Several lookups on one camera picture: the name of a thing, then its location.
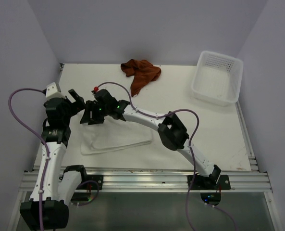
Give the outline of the white towel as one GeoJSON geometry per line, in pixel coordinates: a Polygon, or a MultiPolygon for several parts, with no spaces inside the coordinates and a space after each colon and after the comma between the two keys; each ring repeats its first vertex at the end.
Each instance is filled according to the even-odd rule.
{"type": "Polygon", "coordinates": [[[150,144],[153,140],[150,128],[110,116],[102,124],[83,124],[80,130],[82,155],[114,152],[150,144]]]}

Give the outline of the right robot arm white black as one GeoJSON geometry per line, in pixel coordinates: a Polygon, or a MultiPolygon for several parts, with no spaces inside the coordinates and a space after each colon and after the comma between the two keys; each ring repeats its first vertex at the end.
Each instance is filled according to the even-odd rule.
{"type": "Polygon", "coordinates": [[[167,114],[144,112],[133,106],[132,100],[116,100],[105,89],[94,88],[93,101],[86,102],[86,108],[80,124],[97,125],[104,123],[105,117],[115,120],[138,123],[158,132],[164,147],[178,151],[192,161],[194,170],[202,178],[203,185],[208,189],[220,183],[221,169],[210,163],[192,144],[193,136],[189,136],[187,128],[176,115],[180,110],[169,111],[167,114]]]}

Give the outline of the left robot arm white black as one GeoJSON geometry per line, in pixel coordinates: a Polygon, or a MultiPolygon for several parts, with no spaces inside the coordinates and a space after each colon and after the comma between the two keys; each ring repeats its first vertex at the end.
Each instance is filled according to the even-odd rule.
{"type": "Polygon", "coordinates": [[[21,203],[20,214],[32,231],[63,229],[69,220],[69,204],[76,188],[88,184],[82,165],[67,167],[61,176],[61,165],[71,135],[70,120],[86,105],[74,89],[74,98],[54,96],[44,103],[46,119],[41,134],[42,157],[36,185],[28,202],[21,203]]]}

